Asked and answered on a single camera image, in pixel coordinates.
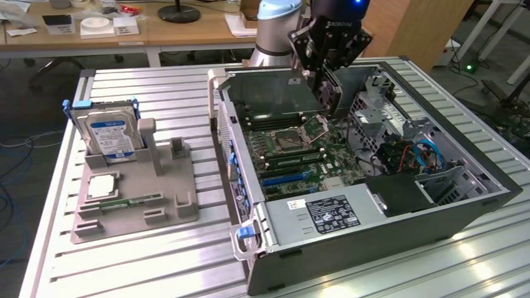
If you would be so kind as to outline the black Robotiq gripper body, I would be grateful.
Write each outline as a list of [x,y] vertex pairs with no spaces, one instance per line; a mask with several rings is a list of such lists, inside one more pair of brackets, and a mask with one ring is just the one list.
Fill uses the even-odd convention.
[[311,1],[310,37],[318,62],[349,65],[359,56],[366,41],[357,36],[370,1]]

